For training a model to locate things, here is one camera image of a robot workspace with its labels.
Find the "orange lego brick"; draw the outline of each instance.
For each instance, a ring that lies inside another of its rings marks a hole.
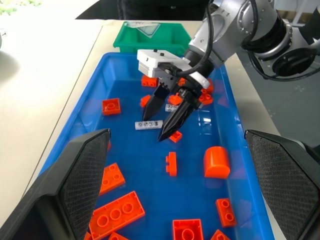
[[[113,232],[111,234],[111,236],[109,237],[109,240],[129,240],[123,236],[121,236],[120,234],[116,233],[116,232]]]
[[[93,211],[89,224],[93,240],[101,240],[109,234],[145,215],[135,191]]]
[[[173,220],[173,240],[204,240],[200,219]]]
[[[177,155],[174,151],[169,152],[169,156],[165,157],[165,161],[168,165],[165,167],[165,170],[171,177],[177,176]]]
[[[213,234],[211,240],[230,240],[230,238],[228,238],[226,235],[224,235],[224,233],[222,231],[220,231],[219,229],[217,231],[215,231],[215,233]]]
[[[233,227],[237,225],[234,211],[228,198],[221,198],[215,201],[218,210],[221,225],[223,228]]]
[[[181,86],[183,86],[185,84],[186,84],[186,80],[183,77],[180,78],[180,80],[178,81],[178,85],[181,87]]]
[[[178,93],[176,95],[171,95],[168,98],[168,103],[172,105],[179,105],[182,103],[182,98],[178,96]]]
[[[210,86],[206,89],[208,94],[212,94],[214,92],[214,84],[212,83],[211,78],[208,78],[208,81],[210,82]]]
[[[87,232],[83,240],[92,240],[91,234]]]
[[[150,95],[147,95],[141,98],[140,106],[144,108],[147,105],[147,102],[149,101],[150,98],[151,98]]]
[[[169,139],[173,141],[175,144],[182,138],[182,133],[179,131],[176,131],[174,134],[172,134]]]
[[[106,166],[103,171],[99,196],[125,184],[126,181],[116,163]]]
[[[212,146],[204,153],[204,176],[226,179],[230,173],[227,150],[222,146]]]
[[[158,79],[156,77],[142,76],[141,85],[144,87],[156,87]]]
[[[120,114],[120,102],[119,98],[106,99],[102,101],[102,114],[105,116]]]
[[[203,103],[203,105],[212,104],[214,102],[212,96],[205,89],[201,89],[201,92],[202,95],[199,97],[199,101]]]

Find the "orange 1x2 lego brick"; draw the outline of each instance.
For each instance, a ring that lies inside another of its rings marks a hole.
[[[211,240],[230,240],[230,238],[228,238],[226,235],[224,235],[224,233],[222,231],[220,231],[219,229],[217,231],[215,231],[215,233],[213,234]]]
[[[119,98],[106,99],[102,101],[102,114],[105,116],[120,114]]]
[[[144,87],[156,87],[158,79],[156,77],[148,77],[143,75],[141,78],[141,85]]]
[[[237,225],[234,211],[228,198],[221,198],[215,201],[216,208],[223,228]]]
[[[174,142],[175,144],[182,138],[182,133],[179,131],[176,131],[174,134],[172,134],[169,139]]]
[[[118,164],[114,163],[106,166],[103,171],[102,183],[99,196],[126,183]]]
[[[83,240],[92,240],[91,234],[87,232]]]
[[[111,234],[111,236],[109,237],[109,240],[129,240],[123,236],[121,236],[120,234],[116,233],[116,232],[113,232]]]
[[[204,240],[200,219],[173,220],[173,240]]]
[[[93,211],[89,224],[93,240],[101,240],[145,215],[135,191]]]
[[[168,103],[172,105],[179,105],[182,103],[182,98],[178,96],[178,93],[176,95],[171,95],[168,98]]]
[[[177,155],[174,151],[169,152],[169,156],[165,157],[165,161],[168,163],[165,170],[171,177],[177,176]]]
[[[151,98],[150,95],[147,95],[141,98],[140,106],[144,108],[147,105],[147,102],[149,101],[150,98]]]

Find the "blue plastic tray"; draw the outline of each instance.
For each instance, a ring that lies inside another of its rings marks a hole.
[[[125,185],[100,196],[97,208],[136,191],[145,217],[120,229],[130,240],[171,240],[172,221],[201,219],[204,240],[217,229],[231,240],[274,239],[258,180],[225,67],[211,74],[211,105],[191,114],[181,128],[182,139],[158,142],[159,129],[135,130],[142,119],[140,99],[155,88],[141,86],[135,54],[105,54],[83,91],[41,173],[56,161],[73,138],[98,129],[111,129],[112,147],[106,166],[117,163]],[[102,100],[120,98],[121,114],[102,116]],[[164,120],[160,111],[153,119]],[[204,178],[207,148],[227,148],[231,172],[227,180]],[[166,156],[177,154],[177,177],[166,173]],[[237,226],[222,228],[215,201],[230,198]]]

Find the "mesh grille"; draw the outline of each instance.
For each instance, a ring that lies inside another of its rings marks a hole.
[[[107,134],[87,143],[61,189],[61,201],[77,240],[83,240],[99,195],[107,157]]]
[[[296,240],[319,204],[316,186],[278,143],[246,136],[261,192],[287,240]]]

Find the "black cable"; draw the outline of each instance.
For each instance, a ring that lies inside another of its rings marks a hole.
[[[249,41],[251,41],[255,34],[257,33],[257,29],[258,29],[258,8],[257,8],[257,3],[256,0],[250,0],[251,1],[251,6],[252,6],[252,11],[253,11],[253,30],[250,36],[248,36],[246,39],[244,39],[244,44],[247,44]],[[296,76],[296,77],[289,77],[289,78],[277,78],[274,76],[269,76],[266,75],[262,69],[262,67],[260,66],[258,60],[256,59],[254,53],[252,51],[248,51],[248,57],[250,59],[250,62],[252,64],[252,66],[254,67],[254,69],[264,78],[264,79],[269,79],[269,80],[273,80],[273,81],[277,81],[277,82],[293,82],[293,81],[297,81],[300,79],[304,79],[307,77],[310,77],[318,72],[320,72],[320,67],[309,72],[306,73],[304,75],[301,76]]]
[[[210,4],[208,4],[208,6],[205,8],[205,13],[206,13],[206,18],[207,18],[208,28],[209,28],[208,44],[206,46],[205,54],[200,59],[200,61],[192,68],[185,70],[185,71],[173,71],[172,75],[174,77],[183,78],[187,75],[195,73],[210,57],[210,54],[212,51],[212,46],[214,43],[214,24],[213,24],[212,17],[211,17],[210,11],[209,11],[209,6],[210,6]]]
[[[277,81],[277,82],[293,82],[293,81],[297,81],[300,79],[310,77],[313,74],[320,72],[320,67],[319,67],[319,68],[317,68],[309,73],[306,73],[302,76],[296,76],[296,77],[290,77],[290,78],[277,78],[277,77],[266,75],[265,73],[261,72],[260,69],[256,66],[256,64],[254,63],[254,61],[252,59],[252,58],[255,58],[255,56],[251,56],[251,55],[249,55],[249,53],[248,53],[248,56],[249,56],[249,59],[250,59],[252,66],[262,77],[264,77],[265,79],[269,79],[269,80],[273,80],[273,81]]]

